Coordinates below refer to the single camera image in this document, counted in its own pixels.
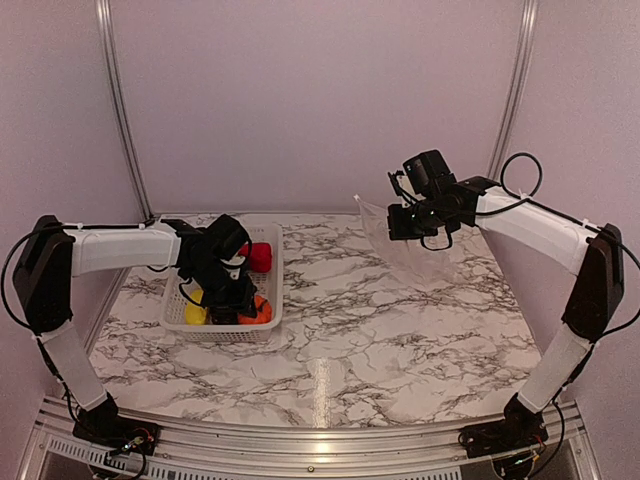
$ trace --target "ventilation grille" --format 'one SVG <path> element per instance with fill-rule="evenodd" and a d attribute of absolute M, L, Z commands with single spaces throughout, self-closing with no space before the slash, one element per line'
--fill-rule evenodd
<path fill-rule="evenodd" d="M 86 445 L 72 438 L 63 438 L 52 435 L 49 440 L 48 451 L 71 458 L 95 467 L 106 468 L 114 472 L 131 473 L 140 468 L 138 456 L 128 458 L 126 456 L 109 457 L 107 450 L 95 445 Z M 261 477 L 248 475 L 233 475 L 207 472 L 197 468 L 174 467 L 166 463 L 158 463 L 154 458 L 148 458 L 145 478 L 153 480 L 260 480 Z M 390 475 L 384 477 L 368 477 L 363 480 L 462 480 L 460 468 L 453 467 L 444 470 L 432 470 L 429 472 L 414 473 L 412 475 Z"/>

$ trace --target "gray marble vein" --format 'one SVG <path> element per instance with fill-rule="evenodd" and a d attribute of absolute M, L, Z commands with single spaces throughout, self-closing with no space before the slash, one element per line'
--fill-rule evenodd
<path fill-rule="evenodd" d="M 410 425 L 499 412 L 539 361 L 477 231 L 456 232 L 451 278 L 417 289 L 375 254 L 358 216 L 240 219 L 283 227 L 281 326 L 263 344 L 185 341 L 158 322 L 166 274 L 134 269 L 91 356 L 121 406 L 252 425 Z"/>

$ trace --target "white wall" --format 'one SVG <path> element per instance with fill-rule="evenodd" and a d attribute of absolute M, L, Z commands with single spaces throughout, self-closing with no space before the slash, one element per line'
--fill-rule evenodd
<path fill-rule="evenodd" d="M 613 223 L 640 253 L 640 4 L 543 0 L 533 63 L 510 151 L 544 164 L 539 198 L 578 218 Z M 531 185 L 524 168 L 509 177 Z M 553 262 L 493 239 L 498 260 L 546 348 L 573 280 Z M 626 299 L 615 323 L 638 308 L 640 279 L 626 262 Z M 638 477 L 640 323 L 607 338 L 573 389 L 604 479 Z"/>
<path fill-rule="evenodd" d="M 156 211 L 344 211 L 440 148 L 486 170 L 523 2 L 115 1 Z"/>
<path fill-rule="evenodd" d="M 43 214 L 85 223 L 138 220 L 95 3 L 3 2 L 0 65 L 0 257 Z M 112 278 L 104 273 L 74 282 L 81 334 Z M 0 325 L 0 478 L 13 479 L 51 375 L 28 332 L 4 311 Z"/>

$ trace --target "plastic bag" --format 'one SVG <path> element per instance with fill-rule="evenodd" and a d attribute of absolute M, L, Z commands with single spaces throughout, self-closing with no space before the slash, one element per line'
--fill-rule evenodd
<path fill-rule="evenodd" d="M 453 280 L 455 269 L 448 252 L 430 252 L 418 240 L 391 241 L 384 208 L 354 197 L 360 207 L 362 228 L 374 251 L 392 267 L 392 274 L 401 282 L 420 290 L 434 287 L 439 281 Z"/>

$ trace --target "orange object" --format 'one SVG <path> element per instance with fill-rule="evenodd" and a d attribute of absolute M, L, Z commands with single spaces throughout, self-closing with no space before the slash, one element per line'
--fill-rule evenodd
<path fill-rule="evenodd" d="M 254 298 L 256 302 L 256 310 L 258 315 L 256 318 L 246 317 L 244 315 L 238 315 L 238 323 L 240 325 L 260 325 L 263 323 L 269 323 L 273 316 L 273 309 L 266 298 L 262 298 L 260 295 L 256 295 Z"/>

